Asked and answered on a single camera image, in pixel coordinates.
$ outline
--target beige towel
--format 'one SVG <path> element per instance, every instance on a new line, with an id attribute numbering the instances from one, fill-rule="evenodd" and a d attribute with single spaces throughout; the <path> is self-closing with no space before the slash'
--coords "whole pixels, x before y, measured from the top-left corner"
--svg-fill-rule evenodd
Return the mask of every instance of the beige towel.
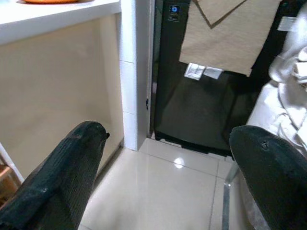
<path id="1" fill-rule="evenodd" d="M 191 2 L 181 62 L 250 74 L 280 0 L 230 1 Z"/>

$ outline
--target glossy floor tile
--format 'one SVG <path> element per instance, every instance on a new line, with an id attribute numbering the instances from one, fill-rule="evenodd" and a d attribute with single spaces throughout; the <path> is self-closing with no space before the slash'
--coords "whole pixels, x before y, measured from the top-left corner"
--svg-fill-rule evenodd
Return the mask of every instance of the glossy floor tile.
<path id="1" fill-rule="evenodd" d="M 147 139 L 120 149 L 96 186 L 78 230 L 221 230 L 224 179 L 232 165 Z M 230 230 L 250 230 L 231 189 Z"/>
<path id="2" fill-rule="evenodd" d="M 202 153 L 146 139 L 140 152 L 216 176 L 218 160 Z"/>

